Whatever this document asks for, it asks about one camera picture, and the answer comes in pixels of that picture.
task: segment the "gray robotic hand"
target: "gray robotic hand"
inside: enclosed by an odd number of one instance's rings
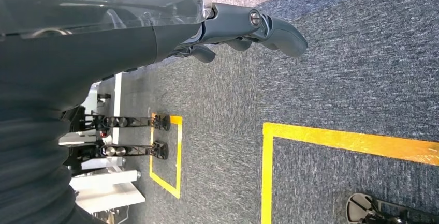
[[[308,48],[302,34],[284,20],[261,14],[255,8],[214,3],[197,34],[180,44],[170,56],[192,55],[208,63],[215,59],[215,53],[205,44],[227,44],[237,51],[245,51],[253,42],[290,57],[300,57]]]

